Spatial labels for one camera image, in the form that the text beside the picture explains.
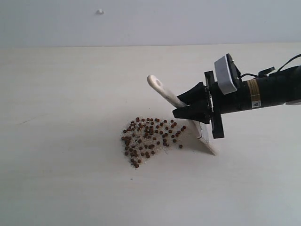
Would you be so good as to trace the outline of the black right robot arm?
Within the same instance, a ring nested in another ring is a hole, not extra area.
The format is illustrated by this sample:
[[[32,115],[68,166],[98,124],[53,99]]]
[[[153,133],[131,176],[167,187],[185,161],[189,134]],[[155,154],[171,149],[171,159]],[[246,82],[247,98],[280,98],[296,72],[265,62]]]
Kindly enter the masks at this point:
[[[214,138],[224,137],[222,114],[301,102],[300,66],[242,81],[236,92],[226,95],[214,80],[213,71],[205,72],[205,78],[205,84],[199,82],[178,95],[186,105],[173,110],[173,115],[177,119],[210,124]]]

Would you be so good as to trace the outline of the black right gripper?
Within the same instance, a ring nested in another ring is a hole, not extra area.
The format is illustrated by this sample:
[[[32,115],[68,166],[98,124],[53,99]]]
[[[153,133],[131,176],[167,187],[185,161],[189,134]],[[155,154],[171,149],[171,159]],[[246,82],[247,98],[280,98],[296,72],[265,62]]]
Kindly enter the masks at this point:
[[[206,86],[199,82],[188,91],[178,95],[182,101],[173,111],[177,119],[187,119],[209,124],[211,120],[214,139],[224,138],[222,114],[251,109],[251,96],[247,81],[240,83],[236,92],[224,95],[214,80],[214,72],[205,72],[206,84],[212,100],[212,111],[208,106]]]

